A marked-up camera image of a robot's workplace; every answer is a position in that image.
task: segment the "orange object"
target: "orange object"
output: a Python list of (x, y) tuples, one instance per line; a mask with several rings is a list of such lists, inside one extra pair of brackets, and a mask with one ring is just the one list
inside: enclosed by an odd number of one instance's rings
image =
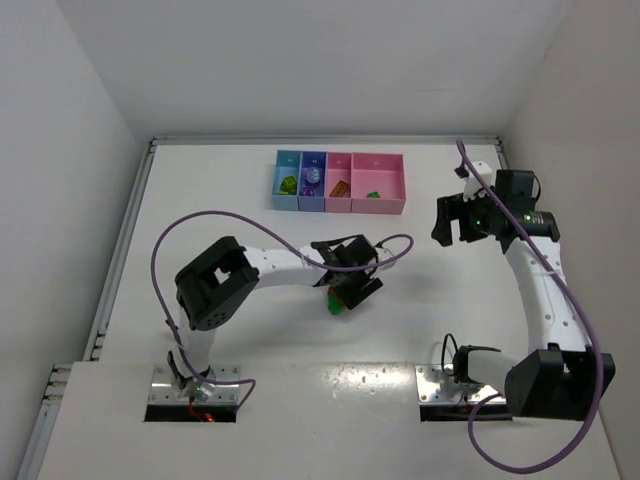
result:
[(349, 192), (349, 184), (340, 180), (333, 190), (331, 190), (330, 197), (344, 197)]

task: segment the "black bracket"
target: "black bracket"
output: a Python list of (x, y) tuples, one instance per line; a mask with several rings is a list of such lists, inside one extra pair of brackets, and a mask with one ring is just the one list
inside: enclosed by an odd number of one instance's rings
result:
[[(533, 196), (535, 174), (528, 170), (498, 170), (496, 185), (492, 187), (500, 200), (514, 214), (522, 228), (536, 237), (560, 239), (555, 218), (549, 212), (535, 210), (538, 197)], [(443, 247), (453, 243), (451, 222), (458, 221), (461, 242), (475, 242), (494, 236), (506, 252), (518, 234), (489, 197), (464, 201), (463, 194), (440, 197), (437, 200), (437, 219), (431, 238)]]
[[(354, 235), (348, 245), (342, 245), (342, 242), (347, 239), (350, 237), (327, 242), (313, 242), (311, 246), (318, 250), (325, 264), (334, 267), (358, 267), (378, 260), (378, 252), (364, 235)], [(344, 306), (353, 310), (382, 287), (382, 280), (372, 278), (374, 271), (369, 273), (365, 271), (349, 273), (328, 271), (315, 286), (332, 287)]]
[[(234, 237), (222, 237), (176, 275), (177, 300), (192, 330), (212, 330), (233, 316), (259, 281)], [(227, 278), (220, 282), (219, 270)]]
[(493, 347), (479, 347), (475, 345), (463, 345), (453, 356), (453, 380), (456, 383), (478, 383), (469, 378), (469, 353), (482, 350), (485, 352), (500, 352)]
[[(514, 416), (584, 420), (595, 389), (595, 355), (562, 351), (556, 345), (532, 352), (513, 367), (505, 381), (505, 397)], [(613, 357), (602, 354), (606, 391), (615, 375)]]

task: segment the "metal mounting plate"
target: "metal mounting plate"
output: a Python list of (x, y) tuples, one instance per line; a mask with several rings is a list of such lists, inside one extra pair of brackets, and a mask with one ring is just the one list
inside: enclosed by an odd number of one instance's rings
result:
[[(448, 372), (452, 366), (445, 365)], [(416, 365), (416, 381), (418, 385), (418, 402), (420, 407), (464, 407), (473, 406), (496, 392), (489, 385), (455, 383), (442, 371), (440, 365)], [(506, 407), (502, 397), (490, 400), (487, 406)]]
[[(240, 380), (240, 365), (211, 365), (211, 372), (211, 378), (216, 380), (225, 382)], [(235, 405), (238, 403), (239, 389), (239, 385), (208, 386), (206, 388), (208, 397), (199, 398), (197, 404), (210, 407)], [(167, 365), (156, 365), (154, 368), (147, 403), (153, 406), (187, 406), (189, 404), (188, 395), (182, 394), (175, 386), (173, 373)]]

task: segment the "plastic compartment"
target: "plastic compartment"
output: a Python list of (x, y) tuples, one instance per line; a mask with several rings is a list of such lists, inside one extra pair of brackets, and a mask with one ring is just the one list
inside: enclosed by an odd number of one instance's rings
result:
[[(306, 181), (309, 169), (318, 168), (320, 170), (320, 181), (310, 185)], [(324, 186), (327, 170), (327, 152), (302, 152), (302, 165), (300, 176), (298, 177), (298, 207), (306, 212), (324, 212)], [(311, 188), (313, 196), (303, 194), (304, 190)]]
[(296, 182), (300, 177), (300, 164), (302, 152), (290, 150), (278, 150), (276, 158), (276, 171), (273, 176), (273, 188), (271, 198), (274, 208), (278, 210), (298, 210), (298, 187), (292, 195), (280, 195), (280, 185), (285, 177), (293, 177)]
[[(378, 192), (380, 198), (367, 198)], [(354, 153), (351, 211), (400, 215), (407, 200), (401, 154)]]
[[(331, 213), (351, 211), (351, 153), (329, 152), (327, 155), (327, 180), (324, 209)], [(331, 192), (339, 182), (349, 184), (349, 190), (342, 197), (332, 197)]]

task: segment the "blue bin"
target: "blue bin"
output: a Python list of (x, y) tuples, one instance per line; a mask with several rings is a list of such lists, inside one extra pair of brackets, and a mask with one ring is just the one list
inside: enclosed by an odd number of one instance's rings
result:
[(293, 177), (296, 180), (300, 178), (300, 164), (302, 160), (302, 152), (291, 150), (278, 150), (276, 158), (276, 170), (273, 176), (273, 188), (271, 190), (271, 198), (273, 207), (278, 210), (298, 210), (298, 196), (281, 195), (280, 185), (285, 177)]
[[(320, 170), (320, 181), (309, 184), (306, 180), (310, 168)], [(302, 152), (302, 164), (298, 177), (298, 207), (306, 212), (324, 212), (325, 184), (327, 174), (327, 152)], [(304, 195), (306, 189), (313, 190), (313, 196)]]

